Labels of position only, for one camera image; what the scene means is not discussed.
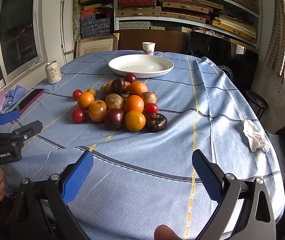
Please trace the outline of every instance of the white plate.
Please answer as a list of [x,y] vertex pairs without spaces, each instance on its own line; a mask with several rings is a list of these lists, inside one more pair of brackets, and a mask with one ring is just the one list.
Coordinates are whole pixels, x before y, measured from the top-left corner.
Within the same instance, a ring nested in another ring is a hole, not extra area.
[[173,69],[173,62],[154,55],[134,54],[114,58],[108,66],[119,75],[132,73],[137,78],[151,78],[167,74]]

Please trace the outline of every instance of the checkered tablecloth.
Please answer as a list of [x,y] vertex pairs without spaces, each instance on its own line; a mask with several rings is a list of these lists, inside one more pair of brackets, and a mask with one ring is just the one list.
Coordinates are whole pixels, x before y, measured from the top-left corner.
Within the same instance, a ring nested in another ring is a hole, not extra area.
[[[73,123],[71,112],[77,104],[72,92],[99,91],[103,83],[118,76],[108,62],[135,53],[142,54],[128,50],[86,54],[61,68],[60,82],[49,85],[44,80],[37,86],[45,93],[22,114],[19,124],[40,120],[43,130],[25,141],[20,162],[4,165],[8,184],[18,187],[24,177],[44,180],[90,149],[94,167],[69,208],[92,240],[149,240],[160,224],[182,238],[195,239],[217,206],[192,168],[193,150],[199,148],[209,161],[238,179],[262,176],[279,218],[284,187],[276,153],[273,147],[266,154],[249,150],[244,119],[263,128],[238,89],[207,58],[155,52],[174,63],[164,76],[141,79],[157,94],[159,112],[168,119],[161,132],[111,131],[104,123]],[[0,131],[11,131],[19,124],[3,125]],[[226,235],[241,205],[239,201]]]

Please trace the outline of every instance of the blue gripper pad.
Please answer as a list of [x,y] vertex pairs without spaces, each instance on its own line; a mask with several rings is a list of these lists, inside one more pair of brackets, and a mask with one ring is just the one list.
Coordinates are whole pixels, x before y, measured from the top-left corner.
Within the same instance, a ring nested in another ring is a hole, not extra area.
[[200,150],[195,150],[192,154],[192,165],[194,166],[204,188],[211,200],[219,204],[222,200],[222,184],[214,171],[210,167],[210,162]]
[[6,124],[8,122],[14,121],[14,120],[19,119],[19,118],[20,118],[20,111],[19,110],[8,112],[8,113],[2,114],[0,116],[0,124]]
[[76,167],[63,185],[62,199],[65,205],[76,198],[93,165],[94,157],[89,151],[85,152],[76,162]]

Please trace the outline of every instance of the picture frame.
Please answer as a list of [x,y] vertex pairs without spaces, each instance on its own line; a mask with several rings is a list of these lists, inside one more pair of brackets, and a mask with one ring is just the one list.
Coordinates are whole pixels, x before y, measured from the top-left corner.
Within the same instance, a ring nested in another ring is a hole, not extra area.
[[119,33],[102,35],[77,41],[76,58],[90,52],[117,50]]

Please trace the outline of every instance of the white paper cup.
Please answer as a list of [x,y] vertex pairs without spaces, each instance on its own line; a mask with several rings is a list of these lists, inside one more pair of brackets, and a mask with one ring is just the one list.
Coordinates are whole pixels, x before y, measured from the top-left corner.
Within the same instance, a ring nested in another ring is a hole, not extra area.
[[154,55],[155,45],[156,43],[154,42],[143,42],[142,49],[143,49],[144,54]]

